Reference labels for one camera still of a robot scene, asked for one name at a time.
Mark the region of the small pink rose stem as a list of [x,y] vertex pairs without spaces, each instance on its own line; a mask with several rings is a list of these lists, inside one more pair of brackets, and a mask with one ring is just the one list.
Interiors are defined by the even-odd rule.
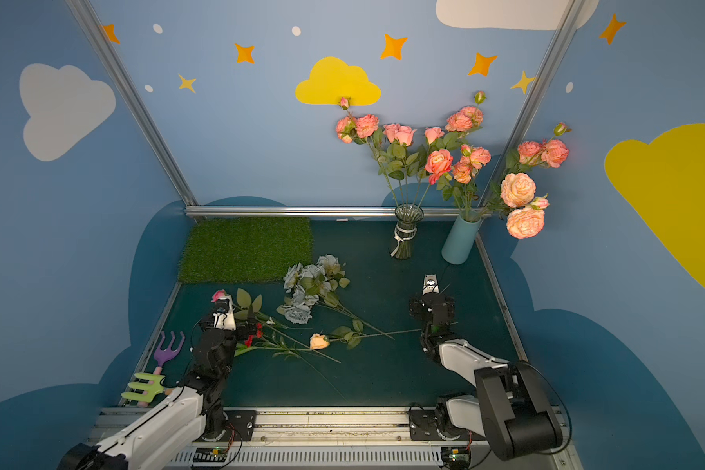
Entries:
[[418,182],[428,178],[429,185],[435,185],[450,168],[452,159],[447,157],[447,151],[438,143],[445,136],[442,127],[428,127],[424,135],[426,142],[418,151],[416,176]]

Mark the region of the pale pink rose spray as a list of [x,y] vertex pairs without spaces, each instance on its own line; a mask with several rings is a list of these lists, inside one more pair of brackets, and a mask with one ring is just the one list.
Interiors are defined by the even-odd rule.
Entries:
[[548,196],[536,194],[536,182],[525,174],[507,174],[501,183],[493,183],[481,219],[499,217],[510,236],[523,240],[539,235],[546,224]]

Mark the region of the small pink carnation stem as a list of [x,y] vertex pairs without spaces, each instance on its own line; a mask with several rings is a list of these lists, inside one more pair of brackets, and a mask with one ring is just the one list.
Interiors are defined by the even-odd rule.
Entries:
[[230,298],[230,295],[227,294],[225,290],[219,290],[213,294],[213,297],[211,297],[211,302],[213,304],[215,304],[218,302],[224,302],[229,298]]

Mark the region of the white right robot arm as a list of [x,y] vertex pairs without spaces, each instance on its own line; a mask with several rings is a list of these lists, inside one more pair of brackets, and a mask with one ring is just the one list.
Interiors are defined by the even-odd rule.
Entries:
[[531,364],[496,358],[458,338],[452,332],[454,299],[432,282],[409,301],[409,311],[423,323],[423,353],[475,389],[441,397],[433,410],[411,411],[411,438],[483,437],[502,461],[564,450],[569,441],[546,394],[548,386]]

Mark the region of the pink rosebud long stem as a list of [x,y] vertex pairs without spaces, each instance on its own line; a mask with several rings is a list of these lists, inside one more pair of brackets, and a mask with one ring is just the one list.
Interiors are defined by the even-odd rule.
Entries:
[[412,128],[399,123],[391,123],[385,125],[384,133],[389,142],[389,146],[385,151],[386,164],[385,174],[388,181],[396,181],[399,187],[399,197],[395,196],[395,203],[401,205],[405,203],[405,195],[407,192],[403,189],[403,184],[407,182],[407,151],[412,143],[411,136]]

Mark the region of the salmon pink rose cluster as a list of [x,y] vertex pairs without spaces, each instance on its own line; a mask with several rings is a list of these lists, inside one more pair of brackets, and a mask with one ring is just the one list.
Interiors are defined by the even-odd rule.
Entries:
[[460,216],[465,221],[473,221],[473,205],[479,194],[477,176],[491,162],[492,154],[483,147],[463,144],[460,147],[460,155],[460,160],[452,171],[452,197]]

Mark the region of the single pink rose stem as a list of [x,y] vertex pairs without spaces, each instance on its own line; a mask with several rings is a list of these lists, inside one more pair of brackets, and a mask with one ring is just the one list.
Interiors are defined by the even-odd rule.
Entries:
[[460,198],[463,196],[463,191],[456,180],[452,153],[447,149],[431,152],[427,158],[425,170],[429,176],[429,183],[441,192],[443,200],[452,200],[457,208],[462,209],[463,203]]

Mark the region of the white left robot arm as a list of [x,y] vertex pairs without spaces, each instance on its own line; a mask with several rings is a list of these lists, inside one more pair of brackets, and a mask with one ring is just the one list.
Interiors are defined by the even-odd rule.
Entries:
[[238,344],[255,327],[207,328],[179,386],[119,433],[94,446],[78,444],[60,469],[162,469],[194,441],[215,440],[226,431],[222,393]]

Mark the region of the pink rose trio spray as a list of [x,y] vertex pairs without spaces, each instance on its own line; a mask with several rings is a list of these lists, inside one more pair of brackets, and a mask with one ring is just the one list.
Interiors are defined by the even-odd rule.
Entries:
[[384,135],[385,125],[381,125],[379,117],[374,115],[355,117],[351,111],[352,99],[350,97],[341,97],[338,106],[346,112],[346,117],[340,119],[336,124],[335,132],[338,139],[346,144],[366,145],[371,152],[372,159],[378,166],[378,174],[385,176],[390,190],[384,170],[386,164],[385,151],[389,146],[389,142]]

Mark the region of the pink rose pair spray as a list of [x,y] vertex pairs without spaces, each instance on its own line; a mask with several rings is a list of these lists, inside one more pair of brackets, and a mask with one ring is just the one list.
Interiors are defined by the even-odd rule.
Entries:
[[480,91],[474,98],[474,105],[462,107],[459,111],[453,113],[446,120],[446,124],[442,127],[445,136],[438,141],[443,145],[443,148],[449,150],[454,157],[454,166],[460,160],[460,147],[467,144],[473,147],[480,147],[468,143],[468,136],[482,128],[484,115],[479,106],[485,101],[486,95]]

